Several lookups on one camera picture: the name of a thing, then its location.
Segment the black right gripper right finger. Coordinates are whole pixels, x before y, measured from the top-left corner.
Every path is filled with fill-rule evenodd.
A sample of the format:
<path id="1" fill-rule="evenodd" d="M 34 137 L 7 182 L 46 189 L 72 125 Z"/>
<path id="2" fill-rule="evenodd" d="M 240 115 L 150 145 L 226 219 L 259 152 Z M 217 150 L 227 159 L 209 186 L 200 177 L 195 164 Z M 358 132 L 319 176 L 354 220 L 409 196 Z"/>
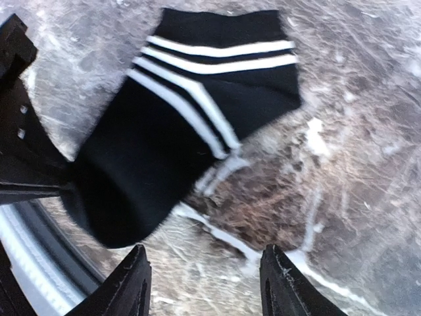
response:
<path id="1" fill-rule="evenodd" d="M 345 316 L 310 283 L 279 246 L 266 246 L 259 273 L 263 315 Z"/>

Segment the black striped sock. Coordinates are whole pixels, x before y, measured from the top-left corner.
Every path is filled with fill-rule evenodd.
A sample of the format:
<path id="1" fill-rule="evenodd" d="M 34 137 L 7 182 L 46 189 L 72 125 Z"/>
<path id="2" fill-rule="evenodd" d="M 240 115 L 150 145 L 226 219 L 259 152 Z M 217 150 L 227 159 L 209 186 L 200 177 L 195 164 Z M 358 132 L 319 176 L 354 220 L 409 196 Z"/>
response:
<path id="1" fill-rule="evenodd" d="M 69 215 L 108 248 L 144 240 L 245 138 L 301 106 L 294 47 L 276 10 L 165 8 L 70 164 Z"/>

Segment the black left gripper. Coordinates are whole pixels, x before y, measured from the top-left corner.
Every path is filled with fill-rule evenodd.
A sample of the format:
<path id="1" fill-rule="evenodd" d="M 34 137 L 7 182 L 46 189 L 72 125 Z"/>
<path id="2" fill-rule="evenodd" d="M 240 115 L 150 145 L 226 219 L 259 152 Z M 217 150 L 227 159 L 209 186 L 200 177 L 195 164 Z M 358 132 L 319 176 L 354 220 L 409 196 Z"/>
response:
<path id="1" fill-rule="evenodd" d="M 20 77 L 37 57 L 27 29 L 16 14 L 1 25 L 2 204 L 75 193 L 69 163 L 42 126 Z"/>

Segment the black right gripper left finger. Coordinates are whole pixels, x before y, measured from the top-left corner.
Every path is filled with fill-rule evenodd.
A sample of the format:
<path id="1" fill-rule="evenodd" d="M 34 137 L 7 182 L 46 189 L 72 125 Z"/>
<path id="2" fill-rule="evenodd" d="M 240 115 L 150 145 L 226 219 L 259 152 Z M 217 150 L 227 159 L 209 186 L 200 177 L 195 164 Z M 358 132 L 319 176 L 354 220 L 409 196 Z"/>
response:
<path id="1" fill-rule="evenodd" d="M 148 316 L 151 265 L 141 244 L 129 252 L 109 277 L 68 316 Z"/>

